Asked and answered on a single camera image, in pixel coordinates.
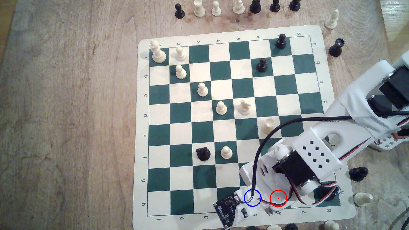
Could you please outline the white plastic gripper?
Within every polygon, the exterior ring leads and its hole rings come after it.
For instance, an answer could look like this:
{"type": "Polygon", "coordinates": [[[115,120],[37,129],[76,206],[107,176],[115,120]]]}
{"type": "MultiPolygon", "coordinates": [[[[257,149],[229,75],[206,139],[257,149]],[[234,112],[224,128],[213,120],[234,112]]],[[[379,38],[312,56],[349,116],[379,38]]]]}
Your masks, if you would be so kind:
{"type": "MultiPolygon", "coordinates": [[[[272,203],[281,206],[283,203],[290,206],[293,204],[293,190],[287,177],[273,169],[279,159],[289,154],[292,148],[286,144],[286,139],[281,139],[272,145],[268,152],[258,159],[256,171],[256,187],[252,190],[253,161],[239,168],[241,179],[245,187],[239,190],[239,198],[244,203],[256,206],[256,215],[265,213],[272,216],[277,211],[272,203]]],[[[236,206],[236,227],[250,216],[250,206],[236,206]]]]}

